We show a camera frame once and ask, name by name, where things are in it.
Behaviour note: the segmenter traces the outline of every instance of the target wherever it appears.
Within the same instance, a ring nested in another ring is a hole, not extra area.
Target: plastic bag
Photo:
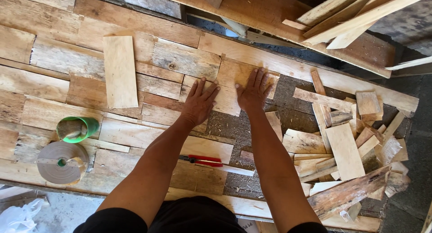
[[[0,233],[27,233],[36,227],[33,217],[41,210],[44,200],[37,198],[22,208],[11,206],[0,214]]]

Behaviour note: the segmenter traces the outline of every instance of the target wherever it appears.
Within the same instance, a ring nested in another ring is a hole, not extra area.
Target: workbench
[[[138,108],[106,106],[105,35],[133,36]],[[388,125],[395,107],[415,111],[418,104],[416,98],[322,65],[102,0],[0,0],[0,36],[0,183],[49,192],[105,197],[178,117],[191,83],[205,76],[221,85],[218,106],[194,128],[181,154],[219,157],[227,166],[178,163],[165,199],[205,195],[239,217],[272,222],[254,164],[239,158],[241,150],[251,152],[251,136],[247,115],[236,103],[235,81],[245,81],[257,66],[271,71],[277,88],[265,109],[279,112],[283,132],[318,131],[310,103],[292,97],[295,87],[314,91],[312,70],[319,71],[334,98],[376,90],[385,104],[383,121],[374,126]],[[56,185],[40,176],[35,160],[44,146],[58,141],[57,122],[67,116],[93,117],[100,126],[81,142],[90,156],[85,176],[75,185]],[[405,119],[395,135],[406,137],[409,131]],[[366,198],[362,204],[363,217],[384,218],[386,199]],[[355,224],[324,225],[371,231]]]

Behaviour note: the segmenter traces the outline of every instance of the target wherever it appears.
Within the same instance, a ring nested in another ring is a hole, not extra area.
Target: finger
[[[269,96],[272,89],[273,89],[273,85],[267,87],[266,91],[264,92],[264,98],[267,98]]]
[[[197,86],[198,86],[198,81],[196,80],[195,82],[193,82],[191,91],[189,91],[189,94],[187,95],[188,97],[192,97],[195,94],[195,92],[197,91]]]
[[[217,94],[219,94],[219,91],[220,91],[220,87],[217,87],[217,88],[213,91],[213,93],[210,94],[210,96],[208,97],[207,101],[208,101],[208,102],[215,103],[216,101],[214,101],[214,100],[216,99]]]
[[[241,97],[245,90],[240,84],[235,84],[235,89],[237,90],[237,97]]]
[[[210,87],[208,87],[208,89],[204,92],[204,94],[202,94],[202,98],[204,98],[204,100],[207,100],[212,95],[213,91],[215,91],[216,88],[218,88],[217,84],[218,82],[217,80],[215,80],[213,84],[210,85]]]
[[[257,76],[257,72],[258,72],[258,69],[252,70],[251,75],[249,75],[249,79],[247,80],[246,87],[253,87],[254,86],[255,78]]]
[[[266,89],[266,84],[268,79],[269,79],[269,73],[267,72],[266,74],[264,74],[264,77],[261,80],[261,86],[260,86],[261,92],[264,92],[264,90]]]
[[[200,96],[203,93],[203,89],[204,89],[204,85],[206,84],[206,77],[203,77],[200,80],[200,83],[197,86],[197,91],[195,92],[195,94],[197,94],[198,96]]]
[[[255,78],[254,87],[260,87],[263,75],[264,75],[264,68],[258,69],[258,73],[256,74],[256,78]]]

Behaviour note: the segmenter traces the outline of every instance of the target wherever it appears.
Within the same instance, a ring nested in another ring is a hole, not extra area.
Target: green plastic cup
[[[99,122],[94,118],[67,117],[67,118],[63,118],[62,120],[82,120],[87,125],[87,134],[85,136],[81,135],[75,139],[64,138],[63,141],[68,142],[68,143],[79,143],[79,142],[83,141],[84,139],[92,136],[99,128]]]

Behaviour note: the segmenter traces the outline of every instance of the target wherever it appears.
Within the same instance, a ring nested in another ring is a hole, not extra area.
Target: roll of tape
[[[89,155],[77,143],[60,141],[45,146],[36,163],[45,180],[55,184],[73,185],[84,176],[89,166]]]

